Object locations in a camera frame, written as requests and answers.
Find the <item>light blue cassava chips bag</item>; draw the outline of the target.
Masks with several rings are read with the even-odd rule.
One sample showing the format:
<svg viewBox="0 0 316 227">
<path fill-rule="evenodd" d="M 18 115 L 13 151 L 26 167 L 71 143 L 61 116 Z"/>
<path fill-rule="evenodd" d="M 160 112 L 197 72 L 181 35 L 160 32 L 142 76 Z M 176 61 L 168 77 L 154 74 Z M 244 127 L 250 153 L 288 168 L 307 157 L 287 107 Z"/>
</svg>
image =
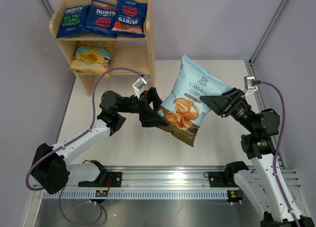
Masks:
<svg viewBox="0 0 316 227">
<path fill-rule="evenodd" d="M 168 122 L 160 129 L 193 147 L 197 132 L 211 109 L 201 96 L 219 96 L 232 88 L 186 55 L 181 57 L 180 72 L 170 95 L 157 113 Z"/>
</svg>

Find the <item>yellow kettle cooked chips bag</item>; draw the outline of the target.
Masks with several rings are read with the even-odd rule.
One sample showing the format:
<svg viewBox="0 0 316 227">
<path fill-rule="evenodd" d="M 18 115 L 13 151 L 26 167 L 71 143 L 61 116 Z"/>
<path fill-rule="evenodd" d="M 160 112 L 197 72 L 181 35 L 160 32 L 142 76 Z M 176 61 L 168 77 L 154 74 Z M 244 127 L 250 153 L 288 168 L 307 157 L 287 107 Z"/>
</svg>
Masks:
<svg viewBox="0 0 316 227">
<path fill-rule="evenodd" d="M 79 41 L 69 70 L 100 76 L 111 68 L 115 48 L 115 41 Z"/>
</svg>

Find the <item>blue spicy sweet chilli bag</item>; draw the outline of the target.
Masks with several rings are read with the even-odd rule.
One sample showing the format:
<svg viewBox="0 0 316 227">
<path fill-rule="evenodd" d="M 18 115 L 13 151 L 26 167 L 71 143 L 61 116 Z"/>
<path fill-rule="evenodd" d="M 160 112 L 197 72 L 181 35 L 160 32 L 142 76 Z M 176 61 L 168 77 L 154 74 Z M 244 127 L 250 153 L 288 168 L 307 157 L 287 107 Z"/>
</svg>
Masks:
<svg viewBox="0 0 316 227">
<path fill-rule="evenodd" d="M 117 38 L 112 32 L 117 5 L 105 0 L 92 0 L 87 18 L 81 30 L 86 33 Z"/>
</svg>

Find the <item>blue sea salt vinegar bag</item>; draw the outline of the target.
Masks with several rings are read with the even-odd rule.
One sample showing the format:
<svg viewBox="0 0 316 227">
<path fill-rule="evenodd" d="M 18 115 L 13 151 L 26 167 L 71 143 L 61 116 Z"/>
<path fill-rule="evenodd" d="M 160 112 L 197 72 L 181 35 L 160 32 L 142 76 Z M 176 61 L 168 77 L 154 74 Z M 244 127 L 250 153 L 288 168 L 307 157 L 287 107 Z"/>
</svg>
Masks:
<svg viewBox="0 0 316 227">
<path fill-rule="evenodd" d="M 89 4 L 68 7 L 62 18 L 56 38 L 67 38 L 82 33 L 85 24 Z"/>
</svg>

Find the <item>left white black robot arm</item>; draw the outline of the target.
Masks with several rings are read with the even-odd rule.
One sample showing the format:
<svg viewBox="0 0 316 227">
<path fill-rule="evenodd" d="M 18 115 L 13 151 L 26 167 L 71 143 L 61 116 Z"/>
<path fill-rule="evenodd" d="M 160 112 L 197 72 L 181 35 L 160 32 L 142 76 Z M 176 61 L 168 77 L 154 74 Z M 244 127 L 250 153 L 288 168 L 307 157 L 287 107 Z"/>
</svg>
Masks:
<svg viewBox="0 0 316 227">
<path fill-rule="evenodd" d="M 122 113 L 138 114 L 142 127 L 168 126 L 157 113 L 161 103 L 154 87 L 139 97 L 123 97 L 110 90 L 104 92 L 99 105 L 101 112 L 92 125 L 63 142 L 52 146 L 41 144 L 36 150 L 30 174 L 49 194 L 61 191 L 67 184 L 89 188 L 115 186 L 113 176 L 100 162 L 72 164 L 72 161 L 97 142 L 118 132 L 126 121 Z"/>
</svg>

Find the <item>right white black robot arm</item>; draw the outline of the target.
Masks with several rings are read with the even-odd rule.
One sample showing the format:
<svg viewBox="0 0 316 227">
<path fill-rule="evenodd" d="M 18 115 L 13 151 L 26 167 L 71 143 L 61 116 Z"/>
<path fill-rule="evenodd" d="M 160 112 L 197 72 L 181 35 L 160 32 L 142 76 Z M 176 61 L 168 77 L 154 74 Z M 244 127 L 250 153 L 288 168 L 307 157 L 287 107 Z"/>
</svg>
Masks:
<svg viewBox="0 0 316 227">
<path fill-rule="evenodd" d="M 280 116 L 272 109 L 255 113 L 245 94 L 233 88 L 219 96 L 201 96 L 200 100 L 220 117 L 231 116 L 248 135 L 241 136 L 241 147 L 259 175 L 260 183 L 242 161 L 226 165 L 224 180 L 237 185 L 247 196 L 261 218 L 262 227 L 313 227 L 293 199 L 277 163 L 272 136 L 279 133 Z"/>
</svg>

